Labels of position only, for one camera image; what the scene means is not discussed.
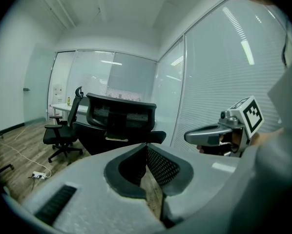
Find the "window blinds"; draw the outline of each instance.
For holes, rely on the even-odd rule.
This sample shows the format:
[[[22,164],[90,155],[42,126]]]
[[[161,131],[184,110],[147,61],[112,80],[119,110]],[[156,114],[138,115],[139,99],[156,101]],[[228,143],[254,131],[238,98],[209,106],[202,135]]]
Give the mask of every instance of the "window blinds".
[[[84,95],[106,95],[114,52],[77,51],[67,83],[66,99],[74,98],[75,90],[82,86]]]
[[[184,141],[190,129],[216,123],[220,112],[254,95],[263,112],[261,132],[281,126],[267,96],[284,73],[285,30],[266,7],[229,0],[186,35],[184,91],[172,146],[197,151]]]
[[[150,102],[157,62],[116,53],[113,60],[107,96]]]
[[[152,102],[157,105],[154,131],[167,134],[163,145],[170,146],[183,84],[184,42],[181,38],[158,62]]]

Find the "person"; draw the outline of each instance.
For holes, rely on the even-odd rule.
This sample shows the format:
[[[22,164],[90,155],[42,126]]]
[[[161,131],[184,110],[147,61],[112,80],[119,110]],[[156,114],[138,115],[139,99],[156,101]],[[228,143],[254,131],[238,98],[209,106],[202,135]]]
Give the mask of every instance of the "person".
[[[250,1],[263,4],[263,5],[273,4],[272,0],[250,0]],[[289,21],[286,24],[286,30],[287,30],[287,33],[286,33],[286,38],[285,38],[285,45],[281,53],[285,69],[289,67],[292,63],[292,24]],[[251,139],[250,145],[261,145],[272,136],[278,135],[282,133],[283,131],[284,129],[280,128],[277,131],[272,132],[272,133],[255,133]],[[240,146],[241,137],[242,136],[239,131],[232,132],[231,142],[233,145],[237,146],[237,148]],[[203,148],[204,147],[202,146],[197,146],[197,149],[199,150],[200,153],[205,153]]]

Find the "chair armrest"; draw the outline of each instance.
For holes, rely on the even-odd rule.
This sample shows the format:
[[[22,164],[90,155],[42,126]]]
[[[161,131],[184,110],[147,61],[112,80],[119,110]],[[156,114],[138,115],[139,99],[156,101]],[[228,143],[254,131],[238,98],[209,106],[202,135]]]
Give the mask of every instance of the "chair armrest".
[[[50,119],[62,119],[63,117],[62,116],[50,116],[49,118]]]
[[[63,117],[62,116],[50,116],[49,118],[50,119],[56,119],[56,123],[57,123],[57,125],[59,125],[60,124],[59,119],[62,119]]]
[[[58,129],[58,128],[62,128],[63,125],[45,125],[46,129]]]

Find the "mesh chair back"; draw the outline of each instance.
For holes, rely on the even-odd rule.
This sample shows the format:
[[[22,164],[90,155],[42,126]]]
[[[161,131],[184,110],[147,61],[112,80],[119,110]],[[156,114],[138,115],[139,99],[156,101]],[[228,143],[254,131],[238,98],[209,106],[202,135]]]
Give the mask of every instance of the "mesh chair back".
[[[81,99],[79,97],[75,97],[73,100],[72,107],[68,116],[68,125],[70,127],[72,127],[72,123],[77,119],[76,115],[80,104],[80,100]]]
[[[156,105],[88,93],[86,119],[90,125],[103,127],[107,135],[150,132],[155,125]]]

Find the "glass door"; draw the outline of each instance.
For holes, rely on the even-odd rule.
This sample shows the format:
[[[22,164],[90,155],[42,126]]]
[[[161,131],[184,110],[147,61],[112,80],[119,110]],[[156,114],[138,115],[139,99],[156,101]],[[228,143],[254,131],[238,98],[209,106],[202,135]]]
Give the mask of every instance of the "glass door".
[[[36,44],[27,67],[23,86],[25,124],[47,120],[47,93],[56,53]]]

